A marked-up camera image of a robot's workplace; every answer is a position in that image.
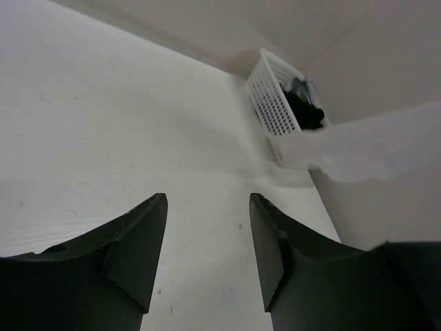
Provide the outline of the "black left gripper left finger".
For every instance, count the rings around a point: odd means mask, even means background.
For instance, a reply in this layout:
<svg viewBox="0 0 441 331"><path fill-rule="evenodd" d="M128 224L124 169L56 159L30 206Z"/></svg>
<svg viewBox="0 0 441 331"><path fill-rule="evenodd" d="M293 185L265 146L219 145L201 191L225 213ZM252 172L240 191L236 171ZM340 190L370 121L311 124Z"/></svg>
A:
<svg viewBox="0 0 441 331"><path fill-rule="evenodd" d="M139 330L167 221L157 193L85 234L1 259L2 330Z"/></svg>

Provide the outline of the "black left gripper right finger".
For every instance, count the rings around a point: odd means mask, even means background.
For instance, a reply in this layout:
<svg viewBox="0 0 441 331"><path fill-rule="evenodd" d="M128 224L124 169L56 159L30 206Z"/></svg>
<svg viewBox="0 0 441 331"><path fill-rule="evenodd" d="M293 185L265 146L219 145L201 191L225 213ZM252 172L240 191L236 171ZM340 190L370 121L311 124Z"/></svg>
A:
<svg viewBox="0 0 441 331"><path fill-rule="evenodd" d="M259 193L249 215L264 309L275 330L439 330L440 244L338 243Z"/></svg>

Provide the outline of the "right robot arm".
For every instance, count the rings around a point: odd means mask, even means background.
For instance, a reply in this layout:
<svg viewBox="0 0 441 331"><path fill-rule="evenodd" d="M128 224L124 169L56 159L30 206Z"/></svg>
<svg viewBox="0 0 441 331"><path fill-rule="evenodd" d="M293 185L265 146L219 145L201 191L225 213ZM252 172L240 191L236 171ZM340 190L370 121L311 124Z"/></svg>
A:
<svg viewBox="0 0 441 331"><path fill-rule="evenodd" d="M440 165L440 102L297 133L283 142L285 162L322 170L340 183L387 181Z"/></svg>

